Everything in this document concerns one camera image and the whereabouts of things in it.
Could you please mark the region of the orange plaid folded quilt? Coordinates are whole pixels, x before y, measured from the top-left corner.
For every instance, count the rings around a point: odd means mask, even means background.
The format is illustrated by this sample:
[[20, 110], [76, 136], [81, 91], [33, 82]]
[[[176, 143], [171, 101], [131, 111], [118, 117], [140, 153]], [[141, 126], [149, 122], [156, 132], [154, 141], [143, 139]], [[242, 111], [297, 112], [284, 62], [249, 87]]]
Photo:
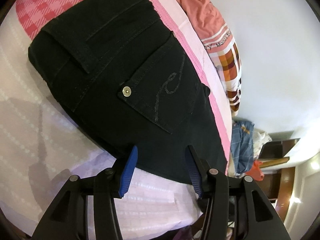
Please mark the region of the orange plaid folded quilt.
[[241, 100], [241, 59], [235, 38], [211, 0], [176, 0], [201, 40], [217, 70], [232, 116]]

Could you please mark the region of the pink patterned bedsheet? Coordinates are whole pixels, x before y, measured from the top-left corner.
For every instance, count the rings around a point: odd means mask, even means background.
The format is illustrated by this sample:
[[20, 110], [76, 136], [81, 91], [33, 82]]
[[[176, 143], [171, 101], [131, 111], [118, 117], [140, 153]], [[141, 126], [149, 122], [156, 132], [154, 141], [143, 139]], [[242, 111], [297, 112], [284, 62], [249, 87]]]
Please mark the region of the pink patterned bedsheet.
[[[73, 174], [90, 177], [114, 163], [64, 113], [28, 59], [39, 30], [82, 0], [14, 0], [1, 24], [1, 209], [24, 233], [32, 234], [64, 182]], [[223, 75], [204, 47], [205, 38], [236, 42], [210, 0], [151, 0], [165, 25], [210, 88], [225, 157], [229, 157], [232, 115]], [[116, 210], [124, 239], [152, 239], [193, 224], [201, 215], [190, 185], [135, 170]]]

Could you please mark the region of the black jeans pant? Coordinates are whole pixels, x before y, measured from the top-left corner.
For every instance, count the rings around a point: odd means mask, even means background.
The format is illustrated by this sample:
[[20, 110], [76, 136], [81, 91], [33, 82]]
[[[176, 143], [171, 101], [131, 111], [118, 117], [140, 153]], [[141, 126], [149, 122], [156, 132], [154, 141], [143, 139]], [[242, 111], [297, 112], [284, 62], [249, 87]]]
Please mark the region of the black jeans pant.
[[203, 84], [150, 0], [83, 0], [49, 21], [28, 57], [55, 100], [117, 159], [189, 183], [185, 149], [224, 171], [220, 135]]

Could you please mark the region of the orange red cloth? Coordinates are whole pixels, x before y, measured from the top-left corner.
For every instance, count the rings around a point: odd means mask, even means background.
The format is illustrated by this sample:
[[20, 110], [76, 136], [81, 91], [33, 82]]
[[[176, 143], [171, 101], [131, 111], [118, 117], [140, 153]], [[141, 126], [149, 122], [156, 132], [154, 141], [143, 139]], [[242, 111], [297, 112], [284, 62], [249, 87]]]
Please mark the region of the orange red cloth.
[[263, 181], [264, 174], [260, 169], [260, 166], [263, 164], [262, 161], [258, 159], [253, 162], [253, 165], [249, 171], [246, 172], [246, 175], [251, 176], [256, 181]]

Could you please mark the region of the brown wooden furniture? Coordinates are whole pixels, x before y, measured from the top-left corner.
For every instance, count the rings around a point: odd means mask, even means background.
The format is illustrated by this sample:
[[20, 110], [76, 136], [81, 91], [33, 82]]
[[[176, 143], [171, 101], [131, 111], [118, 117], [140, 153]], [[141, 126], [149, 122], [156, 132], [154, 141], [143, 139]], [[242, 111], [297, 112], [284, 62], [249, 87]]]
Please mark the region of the brown wooden furniture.
[[298, 139], [272, 141], [263, 146], [259, 160], [263, 162], [260, 169], [264, 179], [258, 185], [274, 205], [279, 217], [285, 220], [293, 193], [295, 168], [280, 165], [287, 163], [290, 158], [288, 152], [299, 142]]

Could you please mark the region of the white cloth pile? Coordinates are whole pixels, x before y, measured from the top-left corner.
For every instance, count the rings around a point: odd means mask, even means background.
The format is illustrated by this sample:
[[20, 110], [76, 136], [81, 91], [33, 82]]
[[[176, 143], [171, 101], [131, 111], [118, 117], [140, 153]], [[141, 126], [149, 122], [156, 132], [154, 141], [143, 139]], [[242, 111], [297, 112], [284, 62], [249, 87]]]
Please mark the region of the white cloth pile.
[[265, 131], [256, 128], [253, 129], [253, 157], [257, 159], [263, 146], [271, 141], [272, 138]]

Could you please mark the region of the blue checked cloth pile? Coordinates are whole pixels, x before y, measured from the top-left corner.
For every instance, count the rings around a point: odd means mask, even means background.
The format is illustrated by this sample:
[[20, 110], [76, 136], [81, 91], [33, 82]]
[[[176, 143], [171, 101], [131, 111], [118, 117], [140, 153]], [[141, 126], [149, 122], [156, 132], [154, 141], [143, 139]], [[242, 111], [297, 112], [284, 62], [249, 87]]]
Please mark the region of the blue checked cloth pile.
[[253, 166], [253, 129], [250, 121], [237, 121], [232, 127], [231, 154], [237, 174], [249, 171]]

